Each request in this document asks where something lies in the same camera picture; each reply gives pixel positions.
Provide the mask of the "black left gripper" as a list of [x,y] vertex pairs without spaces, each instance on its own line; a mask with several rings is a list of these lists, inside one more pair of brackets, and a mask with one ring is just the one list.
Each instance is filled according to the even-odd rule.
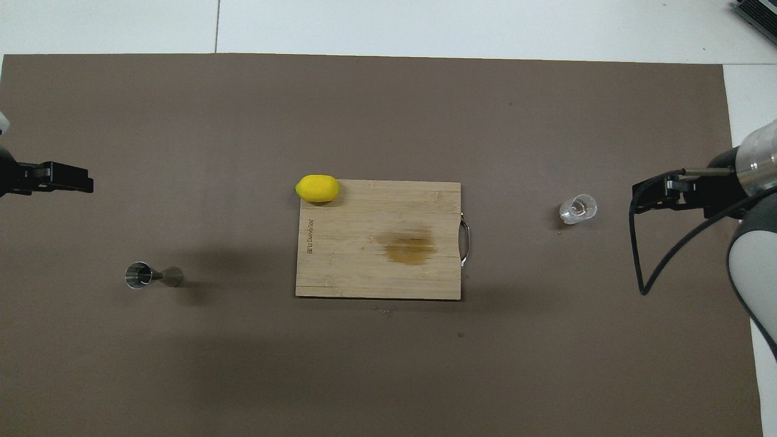
[[44,161],[43,163],[20,163],[12,154],[1,147],[1,193],[0,196],[16,190],[19,165],[25,178],[18,186],[19,195],[31,195],[34,192],[75,191],[87,194],[94,193],[94,180],[89,177],[87,169]]

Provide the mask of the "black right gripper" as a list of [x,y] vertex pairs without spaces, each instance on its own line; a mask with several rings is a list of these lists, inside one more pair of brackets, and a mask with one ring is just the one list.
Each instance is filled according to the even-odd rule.
[[701,208],[705,218],[710,218],[746,198],[746,193],[736,176],[738,148],[713,158],[708,168],[729,169],[727,176],[701,176],[694,180],[696,190],[689,194],[689,204],[682,193],[690,191],[690,183],[682,175],[659,175],[633,185],[633,209],[635,213],[669,209],[672,211]]

